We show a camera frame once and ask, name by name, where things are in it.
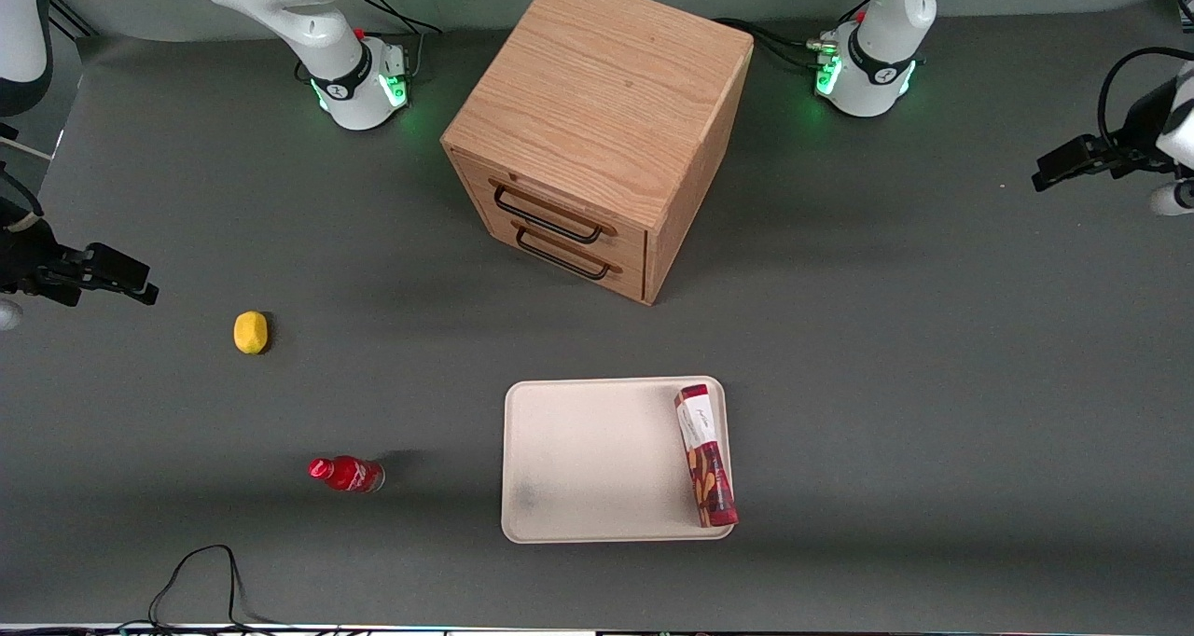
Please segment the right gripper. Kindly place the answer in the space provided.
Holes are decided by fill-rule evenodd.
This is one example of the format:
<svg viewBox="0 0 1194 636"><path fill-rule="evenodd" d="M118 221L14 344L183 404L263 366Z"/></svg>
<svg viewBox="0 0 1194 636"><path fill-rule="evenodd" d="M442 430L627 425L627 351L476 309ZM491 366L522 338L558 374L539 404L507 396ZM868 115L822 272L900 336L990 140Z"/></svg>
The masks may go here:
<svg viewBox="0 0 1194 636"><path fill-rule="evenodd" d="M1 286L1 331L12 331L21 325L24 309L17 297L39 295L60 305L76 305L84 291L107 291L131 297L137 303L155 305L160 289L147 283L149 266L128 257L106 243L90 243L86 248L86 272L84 276L67 276L41 271L37 284L27 278L4 282Z"/></svg>

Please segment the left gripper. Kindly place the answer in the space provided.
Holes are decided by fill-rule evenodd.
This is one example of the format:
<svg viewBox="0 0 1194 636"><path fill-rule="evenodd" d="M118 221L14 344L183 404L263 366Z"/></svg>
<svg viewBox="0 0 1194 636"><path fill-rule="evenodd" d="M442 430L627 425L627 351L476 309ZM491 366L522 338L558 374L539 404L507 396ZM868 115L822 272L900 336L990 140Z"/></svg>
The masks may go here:
<svg viewBox="0 0 1194 636"><path fill-rule="evenodd" d="M1170 113L1161 126L1155 147L1175 163L1173 181L1152 194L1152 211L1163 216L1193 214L1193 62L1186 62L1175 79ZM1078 135L1038 159L1033 173L1035 191L1046 191L1082 174L1116 169L1116 147L1103 136Z"/></svg>

